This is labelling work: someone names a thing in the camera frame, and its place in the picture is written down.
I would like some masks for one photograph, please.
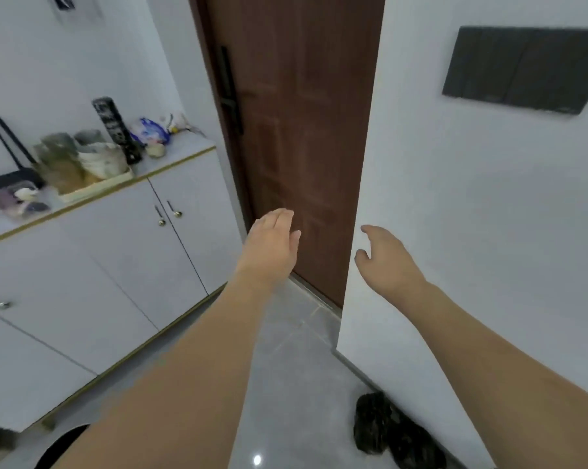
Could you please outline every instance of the black cylindrical container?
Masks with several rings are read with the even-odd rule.
[[[101,121],[111,140],[123,149],[128,164],[136,164],[142,159],[140,148],[134,143],[129,130],[123,122],[123,117],[118,113],[114,101],[110,97],[101,97],[92,101],[96,113],[101,117]]]

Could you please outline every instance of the person's right arm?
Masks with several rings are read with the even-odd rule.
[[[499,469],[588,469],[588,393],[428,283],[389,231],[361,230],[361,276],[420,331]]]

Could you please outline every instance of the door panel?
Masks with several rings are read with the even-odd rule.
[[[207,296],[148,181],[58,220],[159,330]]]
[[[206,0],[254,213],[295,210],[298,274],[343,303],[385,0]]]
[[[101,373],[157,330],[94,260],[49,220],[0,242],[1,316]]]
[[[215,151],[153,176],[157,196],[208,293],[225,284],[242,239]],[[174,212],[182,213],[175,217]]]
[[[0,428],[23,431],[94,377],[0,320]]]

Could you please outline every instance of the brown wooden door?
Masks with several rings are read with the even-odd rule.
[[[256,217],[294,210],[295,271],[342,306],[385,0],[206,0]]]

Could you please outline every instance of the cabinet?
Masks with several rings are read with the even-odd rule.
[[[157,332],[57,220],[0,242],[0,301],[2,318],[95,373]]]
[[[216,151],[175,166],[149,181],[207,293],[217,290],[235,269],[242,239]]]
[[[23,431],[94,377],[0,320],[1,428]]]
[[[58,221],[159,330],[207,296],[148,181]]]

